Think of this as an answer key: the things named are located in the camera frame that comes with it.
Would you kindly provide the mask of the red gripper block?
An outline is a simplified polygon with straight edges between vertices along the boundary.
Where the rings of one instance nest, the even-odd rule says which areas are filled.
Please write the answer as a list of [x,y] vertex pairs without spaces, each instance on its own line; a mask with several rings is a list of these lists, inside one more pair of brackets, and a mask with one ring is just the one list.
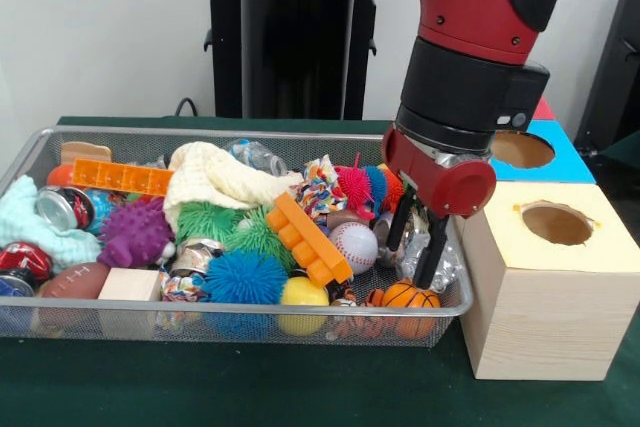
[[383,160],[389,170],[409,184],[394,213],[386,247],[396,252],[415,194],[426,211],[430,240],[421,251],[413,283],[431,286],[447,242],[448,215],[470,217],[491,199],[496,174],[487,160],[474,155],[448,154],[423,145],[390,126],[383,137]]

